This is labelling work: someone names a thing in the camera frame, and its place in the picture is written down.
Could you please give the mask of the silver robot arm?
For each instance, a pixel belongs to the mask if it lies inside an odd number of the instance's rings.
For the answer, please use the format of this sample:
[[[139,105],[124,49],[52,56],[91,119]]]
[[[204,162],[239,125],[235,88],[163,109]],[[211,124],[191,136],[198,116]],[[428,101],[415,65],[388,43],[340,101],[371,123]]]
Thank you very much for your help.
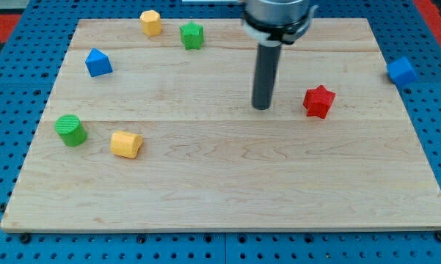
[[[247,0],[242,25],[260,45],[291,45],[306,34],[317,9],[309,0]]]

